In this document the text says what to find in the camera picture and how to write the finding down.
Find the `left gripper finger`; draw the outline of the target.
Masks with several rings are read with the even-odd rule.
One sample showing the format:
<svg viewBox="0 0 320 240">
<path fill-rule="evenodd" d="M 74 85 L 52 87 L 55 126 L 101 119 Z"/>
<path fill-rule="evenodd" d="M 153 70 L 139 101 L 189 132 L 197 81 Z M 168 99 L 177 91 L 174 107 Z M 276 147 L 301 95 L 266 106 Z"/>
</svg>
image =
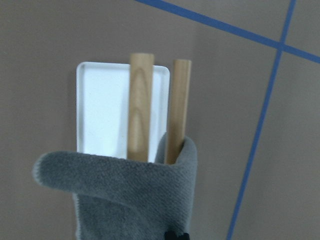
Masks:
<svg viewBox="0 0 320 240">
<path fill-rule="evenodd" d="M 177 235 L 174 231 L 167 231 L 164 233 L 164 239 L 165 240 L 190 240 L 190 235 L 188 233 Z"/>
</svg>

